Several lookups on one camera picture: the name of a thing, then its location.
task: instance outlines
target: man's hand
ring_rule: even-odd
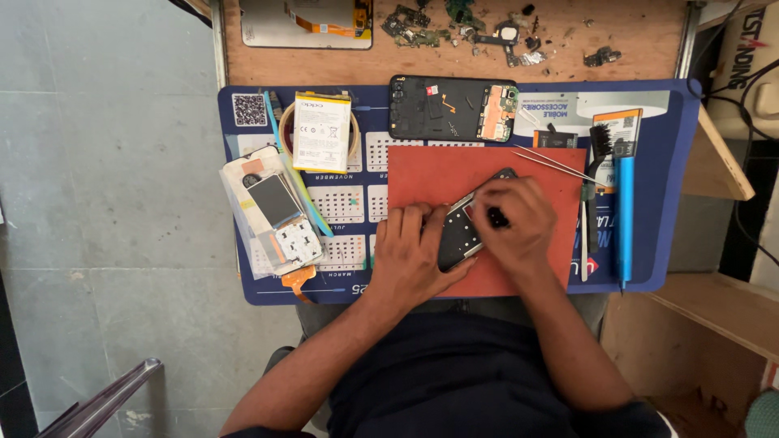
[[[473,222],[481,241],[519,283],[551,272],[546,252],[557,214],[532,177],[493,179],[476,192]],[[493,228],[488,210],[498,207],[509,226]]]
[[[465,278],[476,259],[444,274],[438,268],[443,221],[449,207],[427,203],[393,208],[376,229],[375,263],[364,297],[377,299],[401,313],[445,291]]]

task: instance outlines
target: orange flex ribbon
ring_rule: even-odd
[[[303,295],[303,291],[301,290],[306,280],[308,280],[309,278],[314,278],[315,275],[316,275],[316,268],[314,268],[314,265],[308,265],[307,267],[302,267],[298,270],[293,270],[289,274],[282,275],[281,284],[283,286],[292,288],[292,291],[294,292],[294,296],[298,297],[299,300],[303,302],[307,302],[309,304],[315,304],[310,299],[308,299],[307,296]]]

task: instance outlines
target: phone battery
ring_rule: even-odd
[[[570,132],[533,131],[533,147],[576,148],[579,134]]]

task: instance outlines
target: circuit board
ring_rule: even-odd
[[[516,87],[510,85],[485,88],[476,132],[479,138],[505,142],[511,137],[519,93]]]

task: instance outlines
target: cable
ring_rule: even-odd
[[[725,20],[722,22],[722,24],[719,25],[717,30],[714,32],[714,35],[712,35],[712,37],[709,38],[709,40],[705,43],[705,45],[703,46],[703,49],[699,52],[698,56],[695,58],[695,61],[690,66],[691,70],[694,69],[698,65],[698,62],[700,61],[701,57],[703,57],[703,53],[709,48],[709,46],[711,46],[711,44],[714,42],[714,39],[717,38],[717,36],[720,34],[720,32],[722,32],[722,30],[725,28],[725,26],[728,25],[728,22],[733,17],[733,15],[736,13],[736,11],[738,11],[738,8],[741,6],[742,2],[743,2],[743,0],[739,0],[739,2],[736,3],[736,6],[725,17]],[[746,165],[747,165],[747,163],[749,163],[749,160],[751,159],[749,157],[749,153],[752,150],[752,141],[753,141],[754,134],[758,134],[758,135],[762,136],[763,138],[765,138],[765,139],[767,139],[769,141],[772,141],[772,142],[779,141],[778,139],[775,139],[775,138],[773,138],[771,136],[768,136],[766,133],[764,133],[763,131],[761,131],[757,127],[755,127],[755,125],[753,123],[753,120],[752,120],[752,115],[749,113],[749,110],[746,108],[746,105],[745,105],[747,93],[752,89],[752,86],[761,77],[766,75],[771,70],[776,69],[777,67],[779,67],[779,59],[769,63],[768,65],[764,66],[762,69],[757,70],[756,72],[754,72],[753,74],[751,74],[751,75],[749,75],[749,76],[747,76],[745,78],[739,78],[739,80],[737,82],[735,82],[735,83],[729,83],[727,86],[721,87],[721,88],[717,88],[716,90],[712,90],[708,94],[708,97],[710,99],[718,99],[720,101],[726,101],[726,102],[729,102],[731,104],[736,105],[736,107],[738,107],[738,114],[741,116],[741,120],[743,120],[743,122],[749,128],[749,135],[747,136],[747,141],[746,141],[746,154],[745,154],[745,158],[744,158],[744,163],[741,166],[742,171],[744,171],[746,169]],[[747,83],[747,84],[744,87],[744,91],[743,91],[743,93],[741,95],[741,100],[740,101],[737,101],[736,99],[731,99],[730,97],[712,96],[712,94],[728,90],[728,89],[732,88],[733,86],[739,85],[741,83]],[[692,79],[689,77],[689,75],[687,76],[687,90],[693,96],[698,97],[699,99],[703,99],[704,97],[706,97],[703,94],[698,94],[695,90],[692,89]],[[739,207],[741,206],[741,202],[742,201],[737,200],[737,201],[734,202],[734,205],[733,205],[733,219],[734,219],[734,222],[736,224],[736,227],[738,227],[739,231],[741,231],[741,233],[744,235],[744,237],[747,238],[747,240],[749,240],[757,249],[759,249],[761,252],[763,252],[763,254],[765,254],[769,259],[771,259],[771,261],[773,261],[779,267],[779,260],[777,259],[777,257],[775,257],[774,254],[771,254],[767,249],[763,248],[763,246],[760,245],[760,242],[757,239],[755,239],[754,237],[752,237],[747,232],[746,228],[744,228],[744,225],[741,223],[741,218],[740,218],[739,213],[738,213]]]
[[[733,18],[733,15],[738,11],[738,8],[741,7],[741,4],[744,2],[744,0],[738,0],[738,3],[735,4],[735,7],[732,11],[730,11],[729,14],[725,16],[725,20],[720,23],[719,26],[717,26],[717,30],[714,32],[714,35],[709,38],[709,41],[706,41],[706,43],[703,45],[703,48],[698,52],[698,56],[695,57],[695,60],[692,64],[690,64],[689,69],[693,70],[698,65],[698,62],[700,62],[700,59],[703,57],[703,54],[706,52],[706,49],[711,46],[712,43],[714,43],[714,40],[717,39],[717,36],[722,32],[722,30],[728,25],[728,21],[730,21],[731,18]],[[700,100],[703,99],[703,95],[697,93],[695,90],[693,90],[692,87],[692,78],[689,77],[689,74],[687,75],[687,90],[695,97],[699,98]]]

